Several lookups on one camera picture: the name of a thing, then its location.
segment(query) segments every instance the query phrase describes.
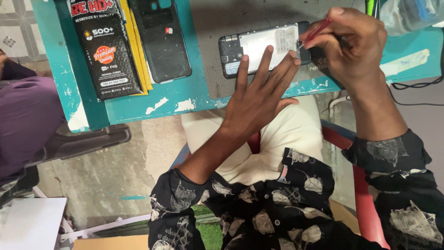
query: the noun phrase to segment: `hand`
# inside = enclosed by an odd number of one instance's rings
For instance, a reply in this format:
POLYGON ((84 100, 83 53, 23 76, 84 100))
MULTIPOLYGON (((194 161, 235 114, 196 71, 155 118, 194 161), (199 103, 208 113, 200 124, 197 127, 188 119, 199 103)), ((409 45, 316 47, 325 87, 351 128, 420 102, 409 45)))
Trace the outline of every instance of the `hand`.
POLYGON ((286 106, 299 104, 296 99, 281 98, 297 73, 301 60, 296 58, 296 52, 289 51, 267 78, 273 50, 271 45, 265 49, 250 86, 247 82, 248 55, 242 57, 239 65, 237 89, 228 102, 221 129, 234 134, 243 143, 269 124, 286 106))
POLYGON ((0 80, 3 75, 4 63, 6 62, 7 59, 8 57, 6 56, 6 54, 3 52, 2 49, 0 49, 0 80))
MULTIPOLYGON (((330 73, 349 91, 365 89, 363 85, 385 84, 379 68, 387 39, 384 23, 353 8, 331 8, 327 17, 331 25, 308 41, 305 48, 321 47, 330 73), (334 35, 342 36, 349 46, 341 47, 334 35)), ((319 24, 313 23, 299 40, 304 41, 319 24)))

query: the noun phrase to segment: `person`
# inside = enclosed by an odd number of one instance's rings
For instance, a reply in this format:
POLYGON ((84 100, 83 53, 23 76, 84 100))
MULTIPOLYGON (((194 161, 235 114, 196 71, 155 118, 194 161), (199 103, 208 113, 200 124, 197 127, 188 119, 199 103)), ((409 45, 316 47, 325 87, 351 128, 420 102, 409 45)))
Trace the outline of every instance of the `person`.
POLYGON ((0 197, 64 121, 54 79, 37 76, 0 49, 0 197))
MULTIPOLYGON (((391 249, 441 249, 444 196, 425 168, 431 158, 422 140, 404 122, 379 68, 384 24, 352 8, 332 8, 328 18, 332 24, 305 47, 324 50, 331 75, 352 100, 357 137, 343 155, 365 169, 391 249)), ((249 58, 242 57, 225 110, 182 115, 192 155, 152 190, 151 250, 205 249, 191 209, 199 200, 220 218, 222 249, 382 249, 334 220, 334 173, 322 162, 314 99, 281 99, 301 61, 289 51, 268 76, 272 51, 266 47, 250 85, 249 58), (252 154, 246 142, 258 131, 260 153, 252 154)))

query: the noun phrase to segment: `shirt sleeve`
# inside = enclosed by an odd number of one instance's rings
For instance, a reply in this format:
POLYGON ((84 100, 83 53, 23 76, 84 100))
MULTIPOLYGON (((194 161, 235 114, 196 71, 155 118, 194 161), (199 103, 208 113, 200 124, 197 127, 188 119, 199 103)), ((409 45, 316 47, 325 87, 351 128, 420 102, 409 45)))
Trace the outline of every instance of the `shirt sleeve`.
POLYGON ((205 186, 190 181, 178 169, 159 177, 151 193, 149 249, 205 249, 191 208, 200 200, 205 186))
POLYGON ((355 138, 343 155, 363 168, 384 237, 392 250, 441 249, 444 196, 433 173, 432 159, 410 129, 385 141, 355 138))

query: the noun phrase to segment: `purple clothing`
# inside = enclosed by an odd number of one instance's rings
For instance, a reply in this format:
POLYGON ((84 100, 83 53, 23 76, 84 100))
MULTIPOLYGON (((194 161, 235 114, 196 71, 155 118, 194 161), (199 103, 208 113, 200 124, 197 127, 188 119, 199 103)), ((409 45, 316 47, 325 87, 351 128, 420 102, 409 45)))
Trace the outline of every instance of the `purple clothing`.
POLYGON ((65 121, 54 80, 23 66, 8 69, 0 89, 0 186, 17 179, 65 121), (30 75, 19 81, 9 81, 30 75))

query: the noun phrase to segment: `red chair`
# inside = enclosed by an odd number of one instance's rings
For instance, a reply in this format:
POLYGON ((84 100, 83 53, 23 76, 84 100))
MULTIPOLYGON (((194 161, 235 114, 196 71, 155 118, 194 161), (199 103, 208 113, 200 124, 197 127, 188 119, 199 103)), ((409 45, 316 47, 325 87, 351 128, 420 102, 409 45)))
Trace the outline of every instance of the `red chair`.
MULTIPOLYGON (((329 121, 321 120, 321 124, 324 139, 340 149, 348 148, 356 137, 355 132, 333 124, 329 121)), ((250 146, 253 154, 259 153, 261 148, 260 132, 254 134, 247 143, 250 146)), ((190 155, 191 152, 188 148, 188 144, 185 144, 171 165, 170 169, 179 166, 190 155)), ((390 249, 384 238, 381 221, 379 220, 379 216, 376 213, 376 209, 373 204, 373 197, 368 191, 369 185, 364 180, 364 170, 353 165, 353 178, 355 183, 356 214, 361 236, 369 241, 379 243, 384 248, 390 249)))

